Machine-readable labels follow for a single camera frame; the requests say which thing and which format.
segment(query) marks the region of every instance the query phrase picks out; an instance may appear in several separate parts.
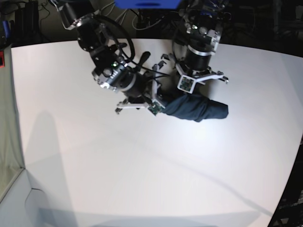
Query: dark blue cloth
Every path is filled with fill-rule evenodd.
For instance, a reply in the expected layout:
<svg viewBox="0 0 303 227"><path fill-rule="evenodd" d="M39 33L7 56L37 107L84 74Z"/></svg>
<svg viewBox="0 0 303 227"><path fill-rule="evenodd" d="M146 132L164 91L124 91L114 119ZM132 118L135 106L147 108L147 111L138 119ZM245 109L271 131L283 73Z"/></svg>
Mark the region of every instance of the dark blue cloth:
<svg viewBox="0 0 303 227"><path fill-rule="evenodd" d="M203 95L186 94L170 102L162 113L200 122L203 119L226 118L228 105L210 100Z"/></svg>

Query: black cylindrical joint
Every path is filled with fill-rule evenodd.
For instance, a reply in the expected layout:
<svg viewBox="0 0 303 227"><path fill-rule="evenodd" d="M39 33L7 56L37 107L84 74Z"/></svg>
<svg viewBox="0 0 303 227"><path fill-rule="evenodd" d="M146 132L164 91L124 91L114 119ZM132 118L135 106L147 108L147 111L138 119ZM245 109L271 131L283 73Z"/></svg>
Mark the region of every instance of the black cylindrical joint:
<svg viewBox="0 0 303 227"><path fill-rule="evenodd" d="M59 13L65 28L69 28L76 20L93 12L94 8L89 1L65 2L59 7Z"/></svg>
<svg viewBox="0 0 303 227"><path fill-rule="evenodd" d="M191 70L204 71L208 68L211 55L200 56L193 53L191 50L187 50L184 63Z"/></svg>
<svg viewBox="0 0 303 227"><path fill-rule="evenodd" d="M120 82L120 87L126 96L137 98L145 91L146 82L141 74L129 73L128 76Z"/></svg>

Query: fabric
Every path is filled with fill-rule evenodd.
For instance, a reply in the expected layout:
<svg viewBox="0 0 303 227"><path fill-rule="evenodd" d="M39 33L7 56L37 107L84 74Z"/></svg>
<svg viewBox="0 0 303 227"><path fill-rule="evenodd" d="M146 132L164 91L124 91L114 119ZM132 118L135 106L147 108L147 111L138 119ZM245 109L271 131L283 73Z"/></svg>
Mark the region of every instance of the fabric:
<svg viewBox="0 0 303 227"><path fill-rule="evenodd" d="M11 180L24 167L18 128L10 47L4 50L0 68L0 202Z"/></svg>
<svg viewBox="0 0 303 227"><path fill-rule="evenodd" d="M228 115L228 105L210 100L203 95L183 95L162 111L169 116L200 122L203 119L224 119Z"/></svg>

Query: bolt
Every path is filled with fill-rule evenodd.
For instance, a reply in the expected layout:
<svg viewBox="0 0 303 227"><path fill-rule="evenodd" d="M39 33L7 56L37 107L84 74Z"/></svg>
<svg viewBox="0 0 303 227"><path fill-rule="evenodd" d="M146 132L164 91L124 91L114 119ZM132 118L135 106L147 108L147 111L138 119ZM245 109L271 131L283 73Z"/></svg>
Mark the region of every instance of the bolt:
<svg viewBox="0 0 303 227"><path fill-rule="evenodd" d="M104 76L108 76L108 77L111 76L112 73L113 73L113 71L111 69L109 69L109 68L106 68L103 71Z"/></svg>
<svg viewBox="0 0 303 227"><path fill-rule="evenodd" d="M183 17L185 15L185 10L184 9L180 9L179 10L179 16Z"/></svg>
<svg viewBox="0 0 303 227"><path fill-rule="evenodd" d="M207 28L206 27L200 27L199 28L199 33L202 35L206 35L207 34Z"/></svg>

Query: white table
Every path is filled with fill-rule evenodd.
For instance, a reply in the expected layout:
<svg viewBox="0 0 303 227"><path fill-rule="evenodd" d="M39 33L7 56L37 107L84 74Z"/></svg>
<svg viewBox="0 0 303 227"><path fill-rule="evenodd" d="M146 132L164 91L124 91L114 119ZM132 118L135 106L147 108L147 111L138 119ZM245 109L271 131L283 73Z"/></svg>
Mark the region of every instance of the white table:
<svg viewBox="0 0 303 227"><path fill-rule="evenodd" d="M150 67L168 40L134 40ZM114 110L77 42L12 50L27 170L58 226L266 227L303 132L303 59L220 45L210 97L224 120L201 123Z"/></svg>

